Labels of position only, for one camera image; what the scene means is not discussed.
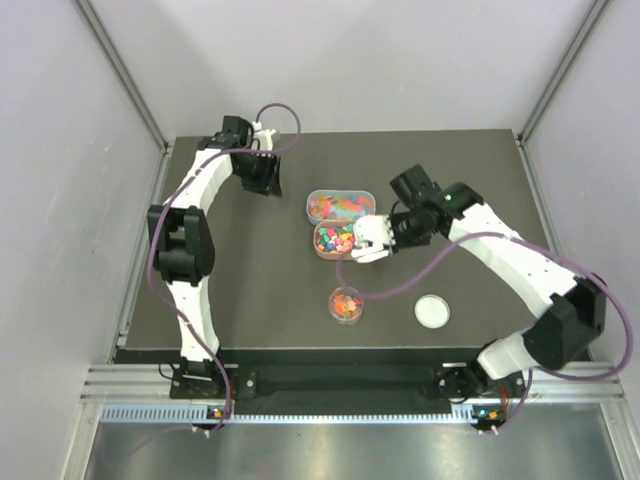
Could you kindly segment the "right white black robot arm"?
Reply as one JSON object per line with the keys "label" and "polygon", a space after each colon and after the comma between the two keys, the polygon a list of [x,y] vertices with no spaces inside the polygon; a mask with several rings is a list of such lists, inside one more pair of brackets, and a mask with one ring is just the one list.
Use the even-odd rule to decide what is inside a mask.
{"label": "right white black robot arm", "polygon": [[405,208],[390,216],[394,252],[427,245],[439,233],[495,273],[535,318],[531,327],[488,343],[466,364],[464,393],[490,395],[505,377],[533,367],[558,371],[601,335],[602,289],[522,245],[519,234],[467,184],[441,188],[414,165],[390,185]]}

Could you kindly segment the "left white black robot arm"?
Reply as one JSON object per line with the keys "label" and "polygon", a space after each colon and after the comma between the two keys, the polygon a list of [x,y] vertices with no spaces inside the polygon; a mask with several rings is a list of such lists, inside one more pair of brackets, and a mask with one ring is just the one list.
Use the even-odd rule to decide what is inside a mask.
{"label": "left white black robot arm", "polygon": [[147,274],[160,275],[176,313],[181,335],[180,359],[173,368],[171,397],[223,398],[229,378],[217,356],[209,278],[216,251],[207,213],[221,186],[232,176],[244,190],[280,196],[280,163],[274,154],[279,133],[259,121],[226,116],[222,129],[202,138],[193,163],[176,191],[149,207]]}

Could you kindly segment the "pink oval candy box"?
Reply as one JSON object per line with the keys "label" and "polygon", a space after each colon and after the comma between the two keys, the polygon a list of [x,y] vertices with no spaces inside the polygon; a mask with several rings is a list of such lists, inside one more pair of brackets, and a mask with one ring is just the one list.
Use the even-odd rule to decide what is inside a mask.
{"label": "pink oval candy box", "polygon": [[327,260],[353,260],[353,226],[357,220],[328,220],[319,223],[313,233],[313,247],[317,255]]}

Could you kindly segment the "clear round glass jar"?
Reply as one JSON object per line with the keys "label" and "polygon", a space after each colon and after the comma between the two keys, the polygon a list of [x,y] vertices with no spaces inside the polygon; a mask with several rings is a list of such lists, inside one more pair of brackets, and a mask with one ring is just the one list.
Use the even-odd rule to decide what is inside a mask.
{"label": "clear round glass jar", "polygon": [[351,287],[338,287],[329,296],[329,314],[341,325],[351,326],[358,323],[363,307],[363,298],[357,290]]}

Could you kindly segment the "white round jar lid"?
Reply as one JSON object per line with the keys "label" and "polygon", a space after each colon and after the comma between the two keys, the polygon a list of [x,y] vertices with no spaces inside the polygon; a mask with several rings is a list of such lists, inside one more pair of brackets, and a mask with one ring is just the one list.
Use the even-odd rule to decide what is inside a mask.
{"label": "white round jar lid", "polygon": [[414,305],[417,321],[425,328],[439,329],[450,319],[450,308],[447,302],[437,295],[424,295]]}

